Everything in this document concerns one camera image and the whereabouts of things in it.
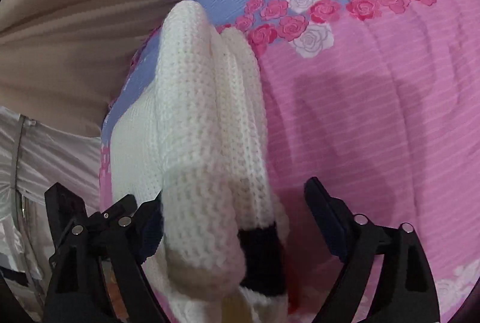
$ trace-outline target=metal rivet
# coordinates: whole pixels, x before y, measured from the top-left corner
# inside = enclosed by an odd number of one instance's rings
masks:
[[[124,216],[118,221],[118,225],[121,227],[127,227],[131,223],[131,218]]]
[[[73,235],[80,235],[83,231],[83,227],[82,226],[75,226],[74,228],[71,229],[71,233]]]
[[[356,223],[361,224],[362,226],[368,223],[368,219],[365,215],[355,215],[353,219]]]
[[[402,230],[404,230],[404,231],[407,232],[407,233],[411,233],[411,232],[413,232],[415,229],[413,228],[413,226],[412,226],[410,223],[403,223],[403,224],[402,224]]]

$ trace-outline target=beige curtain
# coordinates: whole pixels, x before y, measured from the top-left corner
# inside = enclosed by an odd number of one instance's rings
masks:
[[[0,1],[0,105],[98,136],[130,58],[177,1]]]

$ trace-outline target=pink striped fabric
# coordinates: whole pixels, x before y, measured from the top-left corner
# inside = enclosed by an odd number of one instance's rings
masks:
[[[480,275],[480,0],[413,1],[401,16],[331,27],[333,47],[314,58],[286,41],[259,58],[299,315],[318,311],[340,268],[303,201],[318,176],[353,212],[416,227],[446,322]]]

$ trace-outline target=black clamp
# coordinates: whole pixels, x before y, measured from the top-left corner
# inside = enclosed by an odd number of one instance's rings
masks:
[[[398,229],[353,215],[317,178],[305,184],[305,200],[332,255],[344,267],[313,323],[351,323],[370,277],[375,255],[383,255],[380,280],[362,323],[436,323],[440,310],[422,244],[409,223]]]
[[[50,259],[53,274],[43,323],[120,322],[106,291],[104,260],[111,261],[131,322],[169,322],[141,268],[146,259],[144,235],[152,219],[158,242],[163,234],[159,197],[136,210],[135,197],[127,195],[90,217],[83,200],[60,184],[45,193],[45,201],[56,251]]]

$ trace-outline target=floral comforter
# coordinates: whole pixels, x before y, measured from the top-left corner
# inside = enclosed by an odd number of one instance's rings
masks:
[[[416,227],[447,322],[480,276],[480,0],[195,1],[219,30],[243,31],[258,58],[269,178],[301,286],[291,322],[312,321],[340,269],[303,202],[311,176],[376,224]],[[157,55],[154,32],[104,122],[105,207],[111,133]]]

